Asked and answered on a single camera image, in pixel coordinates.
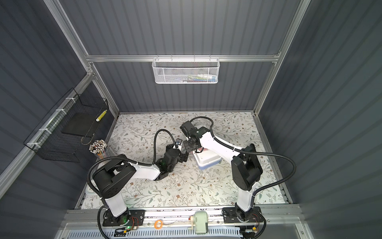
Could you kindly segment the white blue tool box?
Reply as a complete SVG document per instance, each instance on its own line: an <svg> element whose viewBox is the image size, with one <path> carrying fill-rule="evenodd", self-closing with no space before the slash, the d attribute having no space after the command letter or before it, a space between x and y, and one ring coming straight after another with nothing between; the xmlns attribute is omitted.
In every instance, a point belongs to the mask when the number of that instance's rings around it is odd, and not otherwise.
<svg viewBox="0 0 382 239"><path fill-rule="evenodd" d="M222 161L222 157L204 147L192 151L192 154L200 170L205 170L221 163Z"/></svg>

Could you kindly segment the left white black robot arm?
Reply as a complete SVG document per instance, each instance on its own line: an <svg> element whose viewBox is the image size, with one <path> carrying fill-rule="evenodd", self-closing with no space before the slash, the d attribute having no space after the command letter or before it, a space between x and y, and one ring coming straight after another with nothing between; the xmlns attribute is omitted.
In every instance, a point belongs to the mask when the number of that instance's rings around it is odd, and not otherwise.
<svg viewBox="0 0 382 239"><path fill-rule="evenodd" d="M159 181L172 173L177 163L188 160L189 154L182 152L183 141L173 137L171 137L173 143L166 146L164 156L156 159L156 140L160 132L171 134L165 129L156 132L152 163L137 162L120 154L101 159L89 169L87 184L101 198L103 205L113 217L118 218L128 213L121 190L131 179Z"/></svg>

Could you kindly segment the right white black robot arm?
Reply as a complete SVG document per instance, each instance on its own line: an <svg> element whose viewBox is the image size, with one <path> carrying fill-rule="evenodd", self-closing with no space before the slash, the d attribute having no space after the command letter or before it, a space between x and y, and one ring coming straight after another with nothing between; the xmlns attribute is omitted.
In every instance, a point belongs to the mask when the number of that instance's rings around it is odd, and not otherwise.
<svg viewBox="0 0 382 239"><path fill-rule="evenodd" d="M253 214L256 214L254 208L256 195L289 180L294 176L297 166L287 156L271 152L257 152L254 144L250 144L246 148L230 144L214 134L213 125L214 121L204 116L195 117L183 123L180 129L187 138L184 142L185 149L187 152L192 152L199 148L206 148L231 165L232 179L239 188L234 215L239 221L247 222ZM263 174L258 156L273 156L287 160L292 165L291 173L281 180L257 187Z"/></svg>

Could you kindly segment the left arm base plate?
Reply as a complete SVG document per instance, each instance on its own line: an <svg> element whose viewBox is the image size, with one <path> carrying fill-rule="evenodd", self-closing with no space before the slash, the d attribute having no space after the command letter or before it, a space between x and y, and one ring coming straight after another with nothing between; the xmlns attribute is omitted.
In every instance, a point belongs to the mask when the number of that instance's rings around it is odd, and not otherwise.
<svg viewBox="0 0 382 239"><path fill-rule="evenodd" d="M139 227L143 225L145 210L127 210L120 216L115 217L110 209L107 209L103 216L103 227Z"/></svg>

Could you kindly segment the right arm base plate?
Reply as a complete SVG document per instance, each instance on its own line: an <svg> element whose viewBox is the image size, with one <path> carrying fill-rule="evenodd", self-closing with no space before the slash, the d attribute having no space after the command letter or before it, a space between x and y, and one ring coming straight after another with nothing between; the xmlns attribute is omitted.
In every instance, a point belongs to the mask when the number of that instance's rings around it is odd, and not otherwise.
<svg viewBox="0 0 382 239"><path fill-rule="evenodd" d="M221 210L223 220L226 224L230 223L262 223L261 210L259 207L250 208L249 211L244 212L238 207L224 207Z"/></svg>

